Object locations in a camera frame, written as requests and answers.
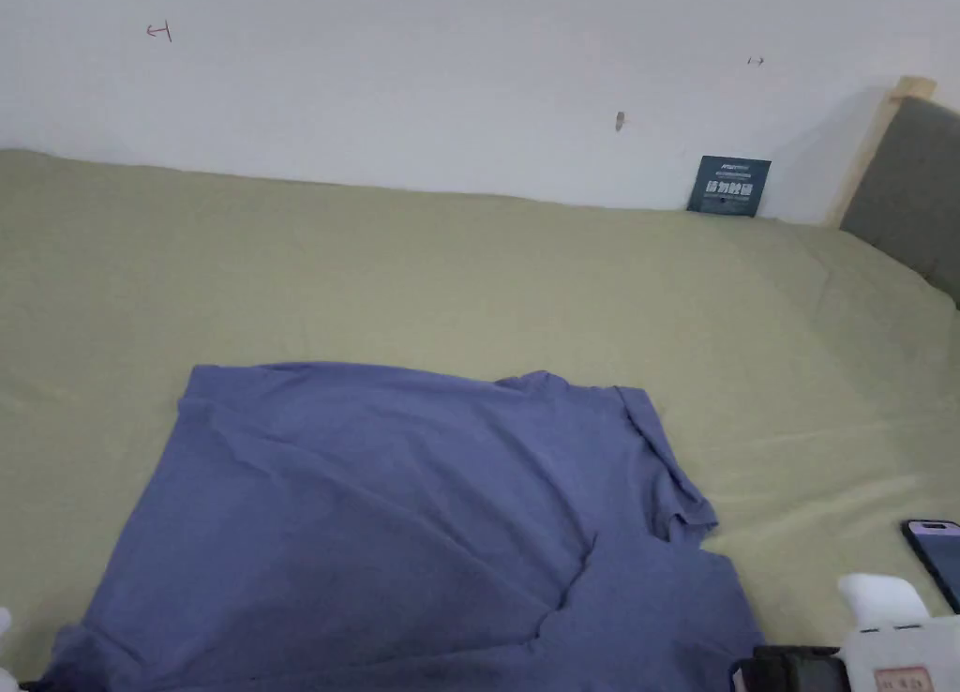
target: white wall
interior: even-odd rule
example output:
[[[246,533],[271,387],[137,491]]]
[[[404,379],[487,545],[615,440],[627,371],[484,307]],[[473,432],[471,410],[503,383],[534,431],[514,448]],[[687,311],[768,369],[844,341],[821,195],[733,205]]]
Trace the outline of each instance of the white wall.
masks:
[[[817,221],[899,75],[960,101],[958,3],[0,0],[0,146],[631,207],[767,158]]]

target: mattress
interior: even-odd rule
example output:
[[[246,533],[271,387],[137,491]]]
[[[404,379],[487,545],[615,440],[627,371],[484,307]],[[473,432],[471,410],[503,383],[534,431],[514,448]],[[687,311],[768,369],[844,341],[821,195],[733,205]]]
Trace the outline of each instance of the mattress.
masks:
[[[846,233],[0,153],[0,662],[38,674],[194,365],[329,360],[648,391],[767,637],[839,642],[836,579],[936,588],[960,519],[960,317]]]

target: gray headboard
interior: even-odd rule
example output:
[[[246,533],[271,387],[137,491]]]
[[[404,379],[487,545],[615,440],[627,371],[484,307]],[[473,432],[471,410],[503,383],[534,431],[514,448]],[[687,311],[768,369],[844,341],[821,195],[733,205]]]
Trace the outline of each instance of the gray headboard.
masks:
[[[904,98],[840,228],[960,304],[960,114]]]

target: red pen mark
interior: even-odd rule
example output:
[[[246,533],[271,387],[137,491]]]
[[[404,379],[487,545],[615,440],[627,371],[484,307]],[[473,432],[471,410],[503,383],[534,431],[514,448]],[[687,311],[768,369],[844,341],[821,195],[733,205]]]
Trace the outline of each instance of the red pen mark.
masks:
[[[170,25],[167,23],[166,20],[163,20],[163,26],[159,26],[156,29],[150,24],[147,24],[147,35],[149,35],[150,37],[155,38],[157,36],[158,31],[165,31],[165,33],[167,34],[167,39],[170,42],[173,42],[173,39],[170,37]]]

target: card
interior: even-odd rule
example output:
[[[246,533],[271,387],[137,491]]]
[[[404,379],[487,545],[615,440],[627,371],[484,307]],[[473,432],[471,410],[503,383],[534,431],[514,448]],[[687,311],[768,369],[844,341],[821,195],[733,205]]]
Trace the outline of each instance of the card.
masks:
[[[693,212],[755,217],[770,162],[764,159],[711,158],[699,161],[690,204]]]

